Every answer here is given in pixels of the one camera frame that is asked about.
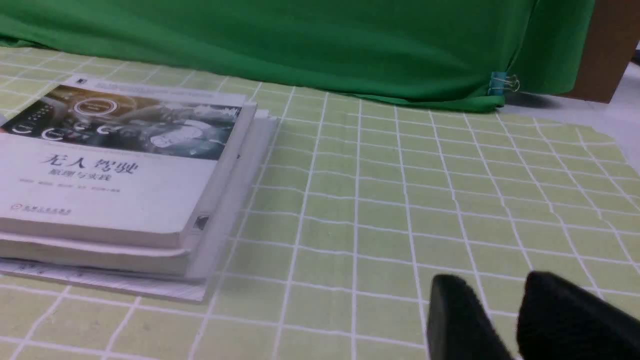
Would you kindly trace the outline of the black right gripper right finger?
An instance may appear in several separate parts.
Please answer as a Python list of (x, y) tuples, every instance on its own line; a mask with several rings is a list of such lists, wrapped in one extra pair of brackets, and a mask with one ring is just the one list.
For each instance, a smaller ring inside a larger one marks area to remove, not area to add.
[(637, 360), (638, 319), (548, 271), (531, 271), (518, 313), (524, 360)]

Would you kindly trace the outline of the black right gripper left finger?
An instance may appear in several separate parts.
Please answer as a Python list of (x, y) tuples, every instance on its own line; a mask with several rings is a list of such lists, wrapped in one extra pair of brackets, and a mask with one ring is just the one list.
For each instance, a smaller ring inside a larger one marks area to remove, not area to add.
[(432, 360), (511, 360), (473, 289), (438, 274), (430, 285), (426, 340)]

